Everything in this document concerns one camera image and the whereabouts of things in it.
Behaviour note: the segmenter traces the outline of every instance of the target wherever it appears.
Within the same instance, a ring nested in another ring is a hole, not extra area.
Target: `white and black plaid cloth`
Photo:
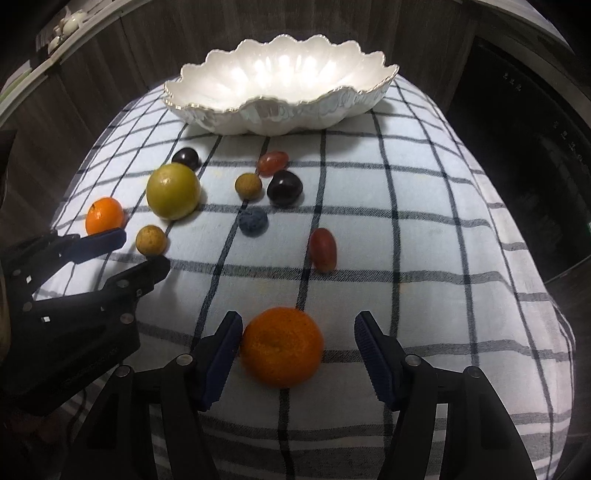
[[[141,262],[135,235],[153,223],[168,234],[172,270],[139,303],[142,346],[128,359],[137,370],[189,351],[228,310],[245,323],[281,305],[314,318],[326,351],[312,379],[274,390],[236,361],[221,400],[202,415],[223,478],[376,478],[396,415],[377,400],[356,348],[353,321],[361,310],[435,367],[480,366],[538,477],[552,477],[570,421],[574,337],[507,208],[432,100],[398,76],[372,111],[326,131],[219,137],[185,125],[159,100],[161,92],[154,89],[113,120],[54,220],[60,234],[84,235],[91,203],[113,196],[129,217],[125,247],[64,267],[39,298],[100,288]],[[203,201],[188,218],[165,223],[148,208],[146,182],[185,146],[203,160],[197,171]],[[285,210],[267,198],[258,202],[269,213],[269,228],[248,238],[237,228],[246,202],[234,181],[254,171],[267,150],[289,153],[304,193]],[[318,226],[337,242],[337,270],[330,275],[316,273],[307,258],[309,234]],[[70,436],[107,377],[63,406],[72,417]],[[446,409],[440,407],[431,479],[443,454]],[[152,412],[158,471],[167,478],[161,415]]]

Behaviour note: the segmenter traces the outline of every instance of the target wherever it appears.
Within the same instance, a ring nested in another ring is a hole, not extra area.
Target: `wooden wall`
[[[0,210],[0,247],[46,230],[70,179],[108,122],[184,63],[244,38],[280,33],[382,50],[387,63],[444,110],[457,86],[479,11],[454,0],[152,0],[84,43],[23,101]]]

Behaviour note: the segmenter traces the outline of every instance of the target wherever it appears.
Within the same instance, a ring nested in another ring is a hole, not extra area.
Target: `dark wood panel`
[[[444,111],[466,64],[479,13],[475,5],[450,0],[402,2],[394,60]]]
[[[66,58],[57,75],[95,138],[125,105],[148,91],[120,20]]]
[[[575,386],[569,437],[591,434],[591,257],[546,284],[573,328]]]
[[[57,75],[46,78],[3,128],[17,130],[0,210],[0,243],[5,246],[49,227],[94,136]]]
[[[234,49],[244,38],[269,41],[281,33],[299,40],[324,34],[356,40],[396,61],[394,32],[402,0],[153,0],[122,23],[144,81],[154,86],[201,63],[210,50]]]

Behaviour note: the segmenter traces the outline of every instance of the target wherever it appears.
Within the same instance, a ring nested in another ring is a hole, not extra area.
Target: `tangerine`
[[[86,233],[94,235],[112,228],[121,228],[125,221],[125,213],[121,204],[111,197],[95,201],[86,215]]]
[[[240,357],[264,384],[290,388],[314,375],[323,350],[322,333],[312,318],[297,309],[275,307],[246,326]]]

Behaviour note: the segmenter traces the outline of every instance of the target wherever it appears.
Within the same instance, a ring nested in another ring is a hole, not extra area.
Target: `green fruit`
[[[169,163],[154,171],[146,187],[148,205],[165,220],[187,216],[199,204],[200,195],[199,179],[180,163]]]

